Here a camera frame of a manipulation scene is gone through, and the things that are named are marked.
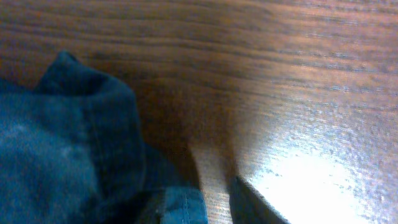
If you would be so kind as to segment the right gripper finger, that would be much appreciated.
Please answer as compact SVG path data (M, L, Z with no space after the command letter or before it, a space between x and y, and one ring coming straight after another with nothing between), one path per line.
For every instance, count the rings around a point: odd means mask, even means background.
M288 224L247 181L236 176L229 187L229 205L234 224Z

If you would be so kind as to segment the dark blue shorts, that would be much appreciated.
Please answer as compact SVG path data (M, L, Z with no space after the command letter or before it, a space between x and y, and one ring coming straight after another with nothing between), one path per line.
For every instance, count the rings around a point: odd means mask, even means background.
M198 188L141 134L133 91L61 52L1 81L2 223L206 223Z

